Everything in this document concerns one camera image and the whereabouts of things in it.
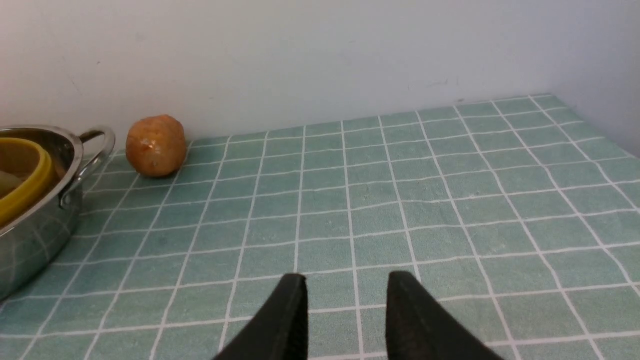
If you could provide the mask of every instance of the yellow container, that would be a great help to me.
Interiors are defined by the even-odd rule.
[[[0,170],[22,180],[0,198],[2,227],[40,199],[55,182],[56,173],[51,156],[42,146],[20,138],[0,138]]]

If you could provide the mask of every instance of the pot rim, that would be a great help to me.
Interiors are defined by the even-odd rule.
[[[19,217],[13,219],[9,224],[0,228],[0,236],[11,231],[19,223],[21,223],[22,221],[24,221],[25,219],[27,219],[28,217],[36,213],[38,210],[42,209],[42,207],[44,207],[53,198],[59,196],[60,193],[63,191],[63,189],[67,185],[69,185],[69,183],[71,183],[71,181],[73,180],[74,176],[76,175],[80,167],[80,162],[82,162],[82,157],[84,152],[82,141],[80,141],[80,138],[76,136],[74,133],[70,132],[69,130],[63,129],[61,127],[49,126],[49,125],[3,126],[2,128],[0,128],[0,135],[5,131],[10,131],[10,130],[34,130],[34,129],[48,131],[50,133],[54,133],[66,138],[74,147],[74,158],[71,161],[71,164],[69,165],[69,167],[67,168],[67,172],[65,173],[65,175],[60,179],[60,181],[58,181],[58,184],[56,184],[56,186],[54,186],[53,189],[49,190],[47,195],[43,196],[38,202],[33,204],[27,211],[23,212]]]

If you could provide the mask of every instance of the green checkered tablecloth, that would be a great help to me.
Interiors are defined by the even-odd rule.
[[[310,357],[385,357],[411,271],[506,359],[638,359],[640,160],[552,95],[122,152],[54,263],[0,308],[0,358],[207,359],[286,272]]]

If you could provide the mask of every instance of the metal handle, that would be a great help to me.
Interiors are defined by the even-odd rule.
[[[85,131],[83,134],[79,135],[80,141],[82,143],[86,143],[87,141],[96,138],[102,135],[104,140],[102,142],[102,149],[91,159],[89,162],[83,166],[69,185],[62,190],[60,193],[60,207],[66,208],[70,204],[70,197],[68,196],[71,192],[73,192],[87,177],[89,177],[94,171],[96,171],[104,162],[109,158],[111,151],[113,151],[113,146],[116,143],[116,136],[113,131],[106,126],[96,126],[91,129]]]

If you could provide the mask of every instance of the onion skin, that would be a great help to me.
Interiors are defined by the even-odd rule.
[[[178,170],[187,154],[182,124],[169,115],[135,122],[127,134],[127,160],[137,172],[162,177]]]

